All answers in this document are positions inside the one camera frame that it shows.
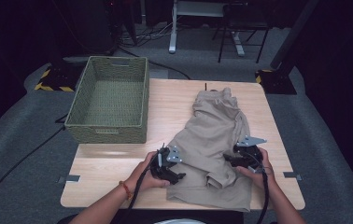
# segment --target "wrist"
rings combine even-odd
[[[134,192],[135,186],[136,186],[136,181],[133,181],[131,179],[126,179],[123,182],[131,192]]]
[[[129,185],[126,183],[126,181],[119,181],[119,187],[125,191],[126,194],[126,200],[131,200],[134,196],[134,190],[129,187]]]

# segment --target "green wicker basket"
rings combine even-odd
[[[80,144],[145,143],[147,58],[91,56],[65,127]]]

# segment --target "beige cloth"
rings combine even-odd
[[[237,99],[230,88],[200,91],[193,110],[193,117],[169,143],[178,147],[183,160],[171,170],[186,176],[167,189],[167,199],[249,211],[251,179],[223,158],[223,153],[233,154],[236,142],[249,135]]]

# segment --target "black cable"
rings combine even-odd
[[[153,155],[153,157],[151,158],[148,166],[145,168],[145,170],[142,172],[141,176],[139,176],[138,180],[136,181],[136,186],[135,186],[135,190],[134,190],[134,195],[133,198],[131,199],[130,205],[127,208],[126,213],[124,214],[123,218],[120,220],[119,224],[124,223],[125,219],[128,217],[128,214],[131,212],[131,210],[133,209],[136,197],[138,196],[138,192],[139,189],[141,188],[141,184],[142,181],[144,180],[145,174],[147,173],[147,171],[150,168],[150,165],[153,163],[153,161],[157,158],[157,156],[159,155],[160,150],[157,150],[156,154]]]
[[[125,49],[122,49],[121,47],[119,47],[119,49],[120,49],[121,51],[123,51],[124,53],[126,53],[126,54],[130,54],[130,55],[133,55],[133,56],[135,56],[135,57],[140,57],[140,56],[138,56],[138,55],[136,55],[136,54],[134,54],[134,53],[131,53],[130,51],[127,51],[127,50],[125,50]],[[176,72],[182,74],[182,75],[183,75],[185,78],[187,78],[188,80],[191,80],[191,78],[190,78],[188,75],[186,75],[185,73],[183,73],[183,72],[181,72],[181,71],[179,71],[179,70],[176,70],[175,68],[169,67],[169,66],[164,65],[164,64],[155,63],[155,62],[153,62],[153,61],[151,61],[151,60],[148,60],[148,61],[149,61],[150,63],[155,64],[155,65],[158,65],[158,66],[160,66],[160,67],[164,67],[164,68],[167,68],[167,69],[174,70],[174,71],[176,71]]]
[[[259,217],[258,222],[257,222],[258,224],[261,224],[261,222],[263,221],[264,215],[266,214],[267,207],[269,205],[268,176],[267,176],[266,171],[263,166],[262,166],[261,174],[263,176],[263,186],[264,186],[264,205],[263,205],[263,209],[261,210],[261,216]]]
[[[65,114],[64,116],[60,117],[59,119],[56,119],[54,122],[55,123],[65,123],[65,120],[63,120],[63,119],[66,118],[66,116],[68,116],[68,114]]]
[[[126,40],[131,40],[129,37],[130,34],[128,34],[127,31],[123,31],[123,34],[121,37],[118,39],[118,45],[122,46],[124,48],[135,48],[135,47],[142,47],[145,44],[147,44],[151,40],[158,40],[160,38],[163,38],[165,35],[170,35],[171,33],[168,33],[168,31],[172,28],[172,23],[164,26],[163,28],[157,28],[155,30],[154,27],[152,28],[146,28],[144,31],[141,32],[141,34],[136,35],[136,44],[135,43],[127,43],[125,42]]]
[[[0,184],[2,183],[2,181],[14,170],[16,169],[23,161],[25,161],[25,159],[27,159],[29,156],[31,156],[32,154],[34,154],[34,152],[38,151],[41,147],[43,147],[46,143],[48,143],[49,140],[51,140],[55,135],[57,135],[60,131],[64,130],[65,127],[63,126],[61,129],[59,129],[57,132],[55,132],[51,137],[49,137],[48,139],[46,139],[46,141],[44,141],[42,144],[40,144],[38,147],[36,147],[34,150],[32,150],[30,153],[28,153],[26,156],[24,156],[21,160],[19,160],[13,167],[11,167],[11,169],[9,169],[7,171],[7,173],[5,173],[2,178],[0,178]]]

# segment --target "bracelet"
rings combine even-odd
[[[124,187],[124,189],[126,190],[127,193],[127,200],[131,200],[133,198],[133,194],[130,192],[130,190],[128,189],[128,187],[124,184],[124,181],[119,181],[119,184],[122,185]]]

